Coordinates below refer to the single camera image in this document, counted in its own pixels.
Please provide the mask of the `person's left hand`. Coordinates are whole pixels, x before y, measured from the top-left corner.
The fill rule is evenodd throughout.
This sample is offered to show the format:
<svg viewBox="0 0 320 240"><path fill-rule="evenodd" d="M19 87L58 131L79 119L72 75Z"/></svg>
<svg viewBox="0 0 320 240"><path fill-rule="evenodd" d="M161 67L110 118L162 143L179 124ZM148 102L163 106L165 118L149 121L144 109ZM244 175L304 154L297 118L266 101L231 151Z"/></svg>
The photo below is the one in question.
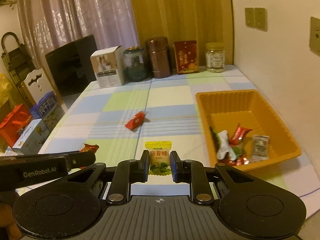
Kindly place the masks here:
<svg viewBox="0 0 320 240"><path fill-rule="evenodd" d="M9 204L1 203L1 229L4 229L5 236L1 239L18 240L22 237L12 213L12 207Z"/></svg>

